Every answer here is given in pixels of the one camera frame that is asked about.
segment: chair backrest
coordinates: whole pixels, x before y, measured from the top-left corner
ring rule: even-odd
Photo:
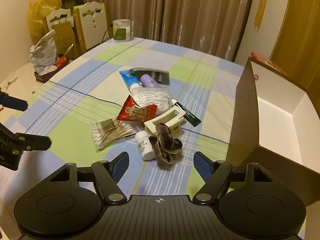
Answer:
[[[107,29],[104,4],[98,2],[86,3],[79,8],[79,18],[86,49],[88,50],[100,44]]]
[[[58,9],[52,11],[48,16],[45,17],[47,21],[48,31],[52,30],[52,26],[57,23],[67,22],[69,21],[71,26],[73,27],[73,17],[71,16],[70,9]]]

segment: table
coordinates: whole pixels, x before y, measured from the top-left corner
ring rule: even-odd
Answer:
[[[182,160],[173,165],[144,162],[134,138],[97,151],[90,127],[117,116],[129,91],[118,71],[133,67],[169,71],[171,96],[202,120],[183,125]],[[45,152],[26,152],[18,171],[0,167],[0,226],[10,239],[20,236],[13,215],[17,199],[67,162],[78,167],[112,160],[122,151],[130,165],[119,187],[129,197],[193,195],[204,182],[193,167],[193,154],[202,151],[212,160],[225,159],[231,133],[236,85],[243,67],[203,52],[134,38],[126,43],[105,42],[58,72],[4,124],[12,132],[49,136]],[[82,187],[94,190],[91,183]]]

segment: cotton swab pack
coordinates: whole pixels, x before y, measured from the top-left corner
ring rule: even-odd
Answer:
[[[103,149],[111,142],[135,135],[139,131],[135,123],[119,121],[116,118],[96,123],[90,129],[95,147]]]
[[[169,88],[134,88],[132,97],[141,107],[157,105],[156,114],[160,115],[172,107]]]

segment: white wall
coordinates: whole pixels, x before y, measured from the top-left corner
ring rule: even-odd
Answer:
[[[0,83],[28,62],[32,40],[28,30],[29,3],[36,0],[0,0]]]
[[[251,52],[270,57],[286,12],[288,0],[267,0],[260,29],[254,29],[259,0],[252,0],[252,6],[235,63],[245,66]]]

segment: barcode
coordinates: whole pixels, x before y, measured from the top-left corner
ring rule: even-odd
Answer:
[[[96,125],[100,133],[110,132],[117,128],[112,119],[96,123]]]

